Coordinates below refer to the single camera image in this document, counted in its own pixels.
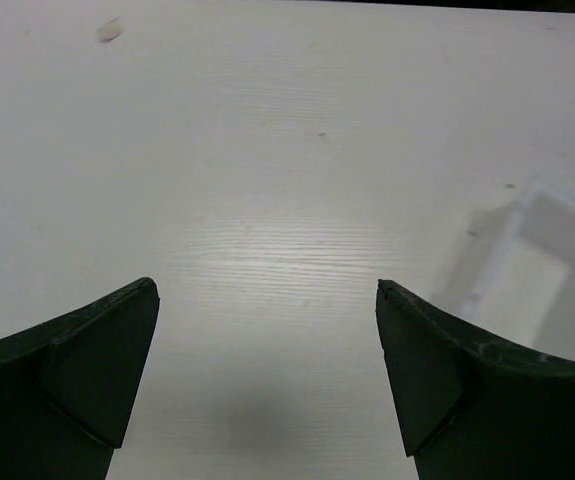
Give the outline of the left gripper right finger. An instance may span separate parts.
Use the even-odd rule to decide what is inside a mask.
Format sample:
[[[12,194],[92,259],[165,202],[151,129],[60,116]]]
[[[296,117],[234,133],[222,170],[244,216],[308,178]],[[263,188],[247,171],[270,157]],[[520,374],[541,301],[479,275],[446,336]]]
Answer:
[[[575,361],[450,315],[391,280],[376,321],[422,479],[575,479]]]

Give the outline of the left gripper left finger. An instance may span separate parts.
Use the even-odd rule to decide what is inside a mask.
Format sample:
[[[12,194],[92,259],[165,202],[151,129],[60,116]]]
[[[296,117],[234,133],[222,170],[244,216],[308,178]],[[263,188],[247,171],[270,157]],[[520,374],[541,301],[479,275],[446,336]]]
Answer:
[[[0,339],[0,479],[103,479],[122,447],[160,298],[140,278]]]

